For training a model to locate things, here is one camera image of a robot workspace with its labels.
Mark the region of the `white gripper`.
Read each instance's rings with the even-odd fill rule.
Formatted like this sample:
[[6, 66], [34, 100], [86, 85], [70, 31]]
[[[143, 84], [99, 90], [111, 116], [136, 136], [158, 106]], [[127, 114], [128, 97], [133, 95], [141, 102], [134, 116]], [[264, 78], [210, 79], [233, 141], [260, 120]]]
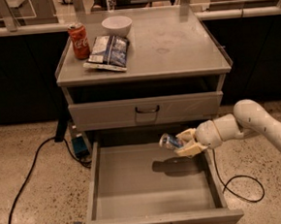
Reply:
[[206, 147], [216, 148], [223, 143], [215, 123], [211, 120], [201, 123], [197, 129], [186, 129], [185, 131], [178, 133], [176, 137], [188, 144], [180, 147], [174, 153], [178, 156], [189, 158], [200, 154]]

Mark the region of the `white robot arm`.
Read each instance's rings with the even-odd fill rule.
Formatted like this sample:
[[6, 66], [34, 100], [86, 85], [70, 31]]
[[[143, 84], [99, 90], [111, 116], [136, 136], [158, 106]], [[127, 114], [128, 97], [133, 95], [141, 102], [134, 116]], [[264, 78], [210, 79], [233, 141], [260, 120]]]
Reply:
[[174, 152], [178, 156], [192, 157], [228, 140], [244, 139], [253, 131], [266, 137], [281, 152], [281, 122], [253, 100], [240, 100], [235, 103], [232, 113], [179, 133], [176, 138], [182, 141], [183, 146]]

